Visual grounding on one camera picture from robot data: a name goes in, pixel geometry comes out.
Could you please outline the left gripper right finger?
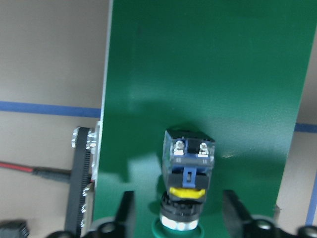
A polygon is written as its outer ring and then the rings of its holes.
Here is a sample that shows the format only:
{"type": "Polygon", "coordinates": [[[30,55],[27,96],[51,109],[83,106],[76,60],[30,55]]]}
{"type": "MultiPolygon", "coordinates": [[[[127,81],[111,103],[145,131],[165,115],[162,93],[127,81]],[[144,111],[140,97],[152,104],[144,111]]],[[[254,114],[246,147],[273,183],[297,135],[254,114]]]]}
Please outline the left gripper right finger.
{"type": "Polygon", "coordinates": [[[233,190],[224,190],[222,196],[223,222],[231,238],[247,238],[253,222],[251,214],[233,190]]]}

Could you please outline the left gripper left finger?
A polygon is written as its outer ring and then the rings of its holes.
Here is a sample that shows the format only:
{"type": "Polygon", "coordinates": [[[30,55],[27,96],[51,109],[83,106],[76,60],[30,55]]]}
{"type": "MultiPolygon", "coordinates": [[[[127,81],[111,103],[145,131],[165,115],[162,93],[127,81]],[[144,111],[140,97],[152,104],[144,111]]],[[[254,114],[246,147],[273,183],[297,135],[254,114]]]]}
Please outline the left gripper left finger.
{"type": "Polygon", "coordinates": [[[115,238],[133,238],[136,227],[135,192],[123,193],[115,219],[115,238]]]}

